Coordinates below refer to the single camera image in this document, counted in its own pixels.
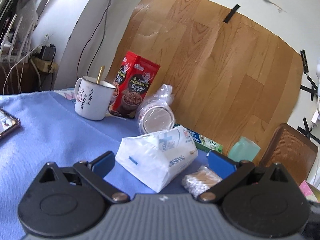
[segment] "green box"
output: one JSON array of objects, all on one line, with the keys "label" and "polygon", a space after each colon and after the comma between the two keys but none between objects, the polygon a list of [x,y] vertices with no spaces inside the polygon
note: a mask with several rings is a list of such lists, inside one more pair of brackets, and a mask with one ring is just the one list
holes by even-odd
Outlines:
[{"label": "green box", "polygon": [[195,144],[196,144],[196,148],[198,150],[204,151],[206,153],[210,152],[211,150],[222,153],[223,146],[221,144],[216,143],[215,141],[210,140],[209,138],[204,137],[203,135],[198,134],[193,130],[190,130],[188,128],[186,129],[189,131],[190,135],[193,137],[193,140],[195,141]]}]

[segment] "table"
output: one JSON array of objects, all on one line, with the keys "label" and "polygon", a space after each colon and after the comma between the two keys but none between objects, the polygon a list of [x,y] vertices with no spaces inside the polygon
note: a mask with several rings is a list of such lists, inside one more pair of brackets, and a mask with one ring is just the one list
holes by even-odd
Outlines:
[{"label": "table", "polygon": [[[139,135],[136,120],[86,120],[74,112],[73,102],[54,92],[0,97],[0,107],[21,120],[21,128],[0,141],[1,240],[23,237],[17,207],[46,162],[55,161],[64,167],[79,160],[91,161],[108,150],[116,153],[123,137]],[[180,185],[182,177],[206,163],[206,153],[199,151],[192,165],[161,194],[185,192]],[[104,179],[131,198],[136,193],[155,193],[118,163]]]}]

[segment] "light green cup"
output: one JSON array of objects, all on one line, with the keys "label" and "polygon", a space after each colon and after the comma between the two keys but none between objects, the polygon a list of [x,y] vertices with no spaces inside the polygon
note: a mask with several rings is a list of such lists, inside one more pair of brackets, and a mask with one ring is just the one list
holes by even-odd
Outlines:
[{"label": "light green cup", "polygon": [[252,162],[259,151],[260,147],[253,141],[246,137],[241,137],[229,151],[228,158],[235,162],[239,162],[241,160],[248,160]]}]

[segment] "gold spoon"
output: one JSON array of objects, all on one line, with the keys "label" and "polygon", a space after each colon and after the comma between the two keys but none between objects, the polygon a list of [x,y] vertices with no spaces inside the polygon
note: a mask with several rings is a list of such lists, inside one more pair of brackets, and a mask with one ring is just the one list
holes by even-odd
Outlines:
[{"label": "gold spoon", "polygon": [[100,84],[101,76],[102,76],[102,73],[104,72],[104,68],[105,68],[105,66],[101,66],[101,68],[100,68],[99,76],[98,76],[98,79],[97,79],[97,84],[98,85]]}]

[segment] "white mug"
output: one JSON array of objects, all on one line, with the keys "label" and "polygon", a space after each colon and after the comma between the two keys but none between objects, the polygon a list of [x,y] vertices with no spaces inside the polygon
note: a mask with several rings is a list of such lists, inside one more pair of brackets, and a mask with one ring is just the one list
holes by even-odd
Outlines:
[{"label": "white mug", "polygon": [[106,116],[115,88],[105,81],[97,84],[97,78],[88,76],[79,78],[75,85],[76,113],[86,119],[102,120]]}]

